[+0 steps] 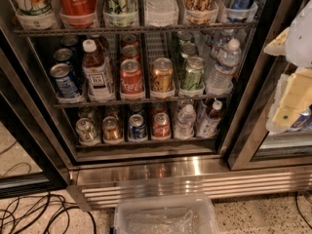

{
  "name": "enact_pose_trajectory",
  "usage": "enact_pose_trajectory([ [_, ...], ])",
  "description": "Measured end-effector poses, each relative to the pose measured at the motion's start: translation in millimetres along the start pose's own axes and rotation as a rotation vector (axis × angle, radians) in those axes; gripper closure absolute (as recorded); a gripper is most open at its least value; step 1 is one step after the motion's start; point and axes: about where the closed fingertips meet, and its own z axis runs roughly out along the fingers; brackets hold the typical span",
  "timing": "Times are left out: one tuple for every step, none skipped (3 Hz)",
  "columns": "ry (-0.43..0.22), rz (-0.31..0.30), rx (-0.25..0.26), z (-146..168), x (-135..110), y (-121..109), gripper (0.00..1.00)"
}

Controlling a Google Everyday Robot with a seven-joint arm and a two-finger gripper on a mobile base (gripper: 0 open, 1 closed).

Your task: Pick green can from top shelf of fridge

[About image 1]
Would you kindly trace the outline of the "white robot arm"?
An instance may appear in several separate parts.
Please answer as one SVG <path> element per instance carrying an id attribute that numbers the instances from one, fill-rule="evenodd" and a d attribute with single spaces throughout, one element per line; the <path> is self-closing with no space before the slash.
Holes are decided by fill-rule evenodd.
<path id="1" fill-rule="evenodd" d="M 264 53 L 285 56 L 296 66 L 291 75 L 282 74 L 266 122 L 266 130 L 279 134 L 288 130 L 312 104 L 312 0 L 291 25 L 266 45 Z"/>

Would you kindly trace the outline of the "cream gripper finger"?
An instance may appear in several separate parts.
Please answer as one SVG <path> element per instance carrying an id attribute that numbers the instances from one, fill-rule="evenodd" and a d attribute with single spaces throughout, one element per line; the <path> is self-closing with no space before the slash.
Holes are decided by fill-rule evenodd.
<path id="1" fill-rule="evenodd" d="M 284 56 L 286 54 L 286 40 L 289 28 L 285 28 L 274 40 L 267 44 L 264 53 L 269 56 Z"/>
<path id="2" fill-rule="evenodd" d="M 312 69 L 298 67 L 292 75 L 282 74 L 268 113 L 266 130 L 279 134 L 288 130 L 312 104 Z"/>

